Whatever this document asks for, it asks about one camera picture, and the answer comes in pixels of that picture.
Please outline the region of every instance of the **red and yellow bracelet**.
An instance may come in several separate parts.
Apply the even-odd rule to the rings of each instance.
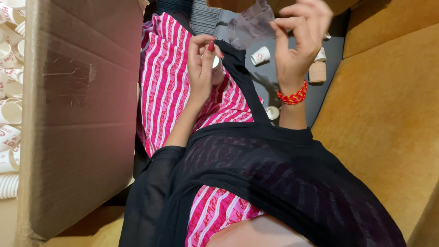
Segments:
[[[304,81],[305,83],[303,84],[303,87],[296,93],[293,93],[290,96],[283,96],[281,94],[281,90],[279,89],[279,91],[277,91],[277,96],[286,104],[297,105],[298,103],[304,101],[306,98],[306,90],[308,89],[308,83],[306,82],[305,79]]]

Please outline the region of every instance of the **plastic bag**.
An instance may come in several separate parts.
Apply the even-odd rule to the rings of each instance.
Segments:
[[[274,13],[265,0],[244,10],[238,18],[228,24],[227,37],[236,49],[247,50],[252,43],[274,38],[274,31],[269,22],[274,20]]]

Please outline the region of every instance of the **cardboard box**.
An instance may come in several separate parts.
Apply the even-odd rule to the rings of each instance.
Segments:
[[[130,182],[146,4],[27,1],[18,200],[0,200],[0,247],[38,246]]]
[[[350,8],[359,0],[325,0],[331,7],[334,15],[339,15],[345,10]],[[256,0],[207,0],[207,6],[216,7],[220,9],[230,10],[236,13],[241,13],[243,10],[248,9],[254,5]],[[290,6],[296,3],[296,0],[267,0],[267,3],[273,9],[275,15],[278,15],[279,10],[286,6]]]

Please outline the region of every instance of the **sofa cushion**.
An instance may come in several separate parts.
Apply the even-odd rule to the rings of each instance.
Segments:
[[[345,59],[312,128],[406,240],[429,217],[439,179],[438,65],[439,24]]]
[[[438,9],[439,0],[366,0],[352,10],[343,57],[439,23]]]

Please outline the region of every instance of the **red fingernail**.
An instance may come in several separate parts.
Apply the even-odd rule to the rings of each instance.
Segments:
[[[214,45],[213,45],[213,41],[211,41],[211,42],[209,43],[209,46],[207,47],[207,50],[210,51],[210,52],[212,52],[212,51],[213,51],[213,47],[214,47]]]

